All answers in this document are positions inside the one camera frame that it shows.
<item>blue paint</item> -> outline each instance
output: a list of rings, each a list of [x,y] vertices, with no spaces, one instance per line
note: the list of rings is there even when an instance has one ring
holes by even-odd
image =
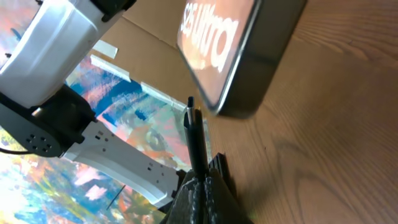
[[[20,41],[22,39],[22,36],[14,28],[11,28],[11,32],[14,33],[14,35],[17,37],[18,41]]]
[[[58,203],[50,203],[50,204],[47,204],[46,207],[51,209],[51,212],[53,212],[54,214],[59,215],[63,218],[66,218],[74,223],[84,223],[83,220],[79,219],[77,216],[72,214],[72,212],[67,210],[65,207],[59,206]]]
[[[136,110],[136,112],[134,114],[137,115],[137,117],[143,121],[145,121],[147,119],[145,114],[143,112],[141,112],[140,110]]]
[[[70,179],[70,174],[67,172],[61,172],[61,176],[65,178],[67,181],[71,182],[72,180]]]
[[[108,72],[103,72],[102,78],[105,80],[107,77],[112,76],[115,77],[113,74],[108,73]],[[111,91],[108,92],[106,96],[104,96],[96,105],[95,108],[93,108],[94,112],[96,114],[101,114],[104,110],[106,110],[109,106],[113,104],[113,98],[115,96],[120,96],[120,95],[126,95],[129,93],[137,93],[140,94],[142,93],[142,88],[141,85],[138,84],[137,82],[131,81],[131,83],[122,80],[119,77],[115,77],[115,79],[119,79],[120,82],[115,85]],[[120,112],[120,114],[125,113],[124,109],[128,108],[123,108],[123,110],[119,110],[117,112]]]
[[[1,144],[5,145],[5,146],[9,145],[9,143],[6,140],[0,139],[0,141],[1,141]]]
[[[43,210],[39,210],[37,212],[21,212],[16,213],[15,218],[25,221],[27,223],[47,223],[47,215]]]
[[[80,85],[80,83],[72,84],[72,85],[70,85],[70,88],[73,91],[77,92],[79,95],[82,95],[85,92],[85,89]]]
[[[107,122],[109,122],[109,123],[113,124],[114,126],[116,126],[116,120],[113,119],[113,118],[111,117],[111,115],[105,113],[105,114],[102,115],[102,117],[103,117]]]

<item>wood grain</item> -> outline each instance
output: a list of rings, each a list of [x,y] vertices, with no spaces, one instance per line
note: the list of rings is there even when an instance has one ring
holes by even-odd
[[[398,1],[308,0],[295,37],[398,68]]]
[[[259,111],[208,117],[256,223],[398,223],[398,73],[290,42]]]

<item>abstract painting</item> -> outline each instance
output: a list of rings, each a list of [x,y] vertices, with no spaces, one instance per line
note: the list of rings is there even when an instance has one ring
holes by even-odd
[[[0,67],[37,10],[34,0],[0,0]],[[115,135],[166,166],[190,169],[184,111],[143,92],[137,82],[93,66],[90,57],[66,84]],[[0,147],[24,150],[1,127]],[[0,198],[0,223],[136,224],[158,223],[164,217],[132,188],[92,167],[35,155],[0,154]]]

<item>colorful painting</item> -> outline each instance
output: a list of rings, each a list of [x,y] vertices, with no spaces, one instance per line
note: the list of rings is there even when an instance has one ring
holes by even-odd
[[[0,67],[38,9],[34,0],[0,0]],[[118,137],[166,166],[190,169],[184,111],[143,92],[139,83],[93,66],[89,57],[67,85]],[[24,150],[1,128],[0,147]],[[0,223],[137,224],[164,217],[139,193],[92,167],[35,155],[0,154],[0,198]]]

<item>white plastic part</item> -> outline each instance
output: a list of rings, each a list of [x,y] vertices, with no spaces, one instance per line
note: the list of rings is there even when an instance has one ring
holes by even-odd
[[[41,105],[122,14],[102,22],[89,0],[44,1],[0,69],[0,92],[26,108]]]
[[[83,132],[85,140],[75,143],[64,155],[119,180],[160,208],[173,200],[177,191],[176,170],[163,166],[113,135],[98,121]]]
[[[147,93],[150,96],[153,96],[154,98],[157,98],[160,101],[163,101],[165,103],[167,103],[168,105],[170,105],[173,108],[176,108],[180,111],[184,111],[185,108],[187,107],[186,104],[172,98],[171,96],[165,94],[164,92],[155,89],[154,87],[141,82],[141,87],[142,87],[142,91],[144,93]]]
[[[93,50],[96,50],[99,53],[110,57],[111,59],[115,59],[119,49],[103,40],[99,40],[94,45]]]
[[[107,72],[110,72],[113,75],[116,75],[117,77],[122,78],[127,82],[131,82],[130,73],[128,71],[119,68],[116,65],[113,65],[112,63],[109,63],[95,55],[90,55],[90,59],[92,65],[101,68]]]

